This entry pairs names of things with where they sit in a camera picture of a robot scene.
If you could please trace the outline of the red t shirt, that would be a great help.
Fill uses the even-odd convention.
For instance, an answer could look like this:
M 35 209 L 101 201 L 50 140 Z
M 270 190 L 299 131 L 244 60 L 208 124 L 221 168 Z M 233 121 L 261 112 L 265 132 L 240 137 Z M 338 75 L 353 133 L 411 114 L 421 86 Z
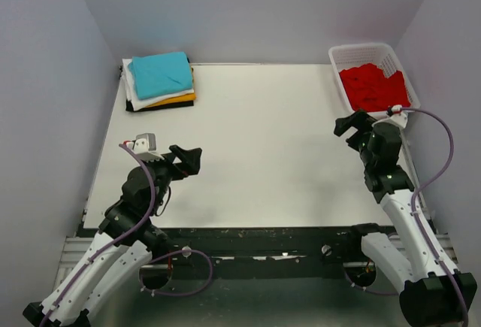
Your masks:
M 386 77 L 383 71 L 372 63 L 340 72 L 340 79 L 350 106 L 354 111 L 386 111 L 397 104 L 409 107 L 410 101 L 401 71 Z

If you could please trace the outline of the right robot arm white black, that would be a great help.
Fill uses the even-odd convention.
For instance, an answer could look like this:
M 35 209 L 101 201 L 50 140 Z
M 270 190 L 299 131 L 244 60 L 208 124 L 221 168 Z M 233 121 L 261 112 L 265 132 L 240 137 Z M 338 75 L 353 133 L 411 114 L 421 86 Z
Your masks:
M 408 123 L 410 107 L 395 105 L 386 118 L 375 120 L 359 110 L 336 119 L 334 134 L 348 129 L 347 139 L 364 166 L 365 185 L 391 220 L 404 251 L 400 252 L 382 232 L 361 231 L 346 241 L 347 255 L 356 261 L 368 257 L 395 288 L 401 312 L 411 326 L 447 323 L 469 324 L 469 309 L 477 283 L 464 273 L 441 246 L 419 202 L 421 191 L 439 178 L 415 187 L 398 164 L 401 132 Z

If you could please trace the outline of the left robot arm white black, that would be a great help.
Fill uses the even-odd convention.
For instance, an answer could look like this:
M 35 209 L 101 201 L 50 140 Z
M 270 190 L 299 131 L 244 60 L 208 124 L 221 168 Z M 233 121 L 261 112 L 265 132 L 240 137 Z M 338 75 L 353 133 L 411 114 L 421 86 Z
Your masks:
M 200 148 L 184 150 L 172 145 L 168 153 L 146 159 L 127 151 L 137 163 L 122 186 L 122 195 L 110 206 L 89 249 L 68 277 L 42 302 L 29 304 L 24 317 L 34 326 L 70 325 L 80 317 L 80 309 L 121 255 L 132 257 L 129 248 L 141 246 L 148 262 L 161 262 L 172 243 L 151 223 L 171 182 L 196 175 L 201 168 Z

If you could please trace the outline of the folded yellow t shirt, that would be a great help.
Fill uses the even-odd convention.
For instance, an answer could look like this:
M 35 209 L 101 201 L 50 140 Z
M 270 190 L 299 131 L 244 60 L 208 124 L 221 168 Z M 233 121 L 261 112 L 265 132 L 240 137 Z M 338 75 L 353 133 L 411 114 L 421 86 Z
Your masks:
M 163 106 L 163 105 L 176 104 L 176 103 L 180 103 L 180 102 L 194 101 L 194 100 L 196 100 L 196 94 L 193 92 L 193 93 L 190 93 L 190 94 L 185 94 L 185 95 L 182 95 L 182 96 L 167 98 L 165 100 L 158 101 L 156 103 L 147 105 L 147 108 L 159 107 L 159 106 Z

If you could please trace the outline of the folded cyan t shirt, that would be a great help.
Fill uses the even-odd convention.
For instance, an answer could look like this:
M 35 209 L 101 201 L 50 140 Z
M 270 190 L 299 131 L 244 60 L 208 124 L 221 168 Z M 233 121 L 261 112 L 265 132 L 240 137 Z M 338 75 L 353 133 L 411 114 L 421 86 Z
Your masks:
M 140 100 L 185 92 L 193 87 L 189 60 L 184 52 L 134 56 L 128 70 Z

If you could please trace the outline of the black mounting base plate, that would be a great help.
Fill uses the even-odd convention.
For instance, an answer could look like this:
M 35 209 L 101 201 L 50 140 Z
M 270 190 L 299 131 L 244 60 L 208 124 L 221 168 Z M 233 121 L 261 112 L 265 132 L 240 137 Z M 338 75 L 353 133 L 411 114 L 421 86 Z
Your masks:
M 139 241 L 148 268 L 141 276 L 157 283 L 173 280 L 267 280 L 341 278 L 344 265 L 367 262 L 361 237 L 390 235 L 391 226 L 375 223 L 350 227 L 192 228 L 143 227 L 117 242 Z

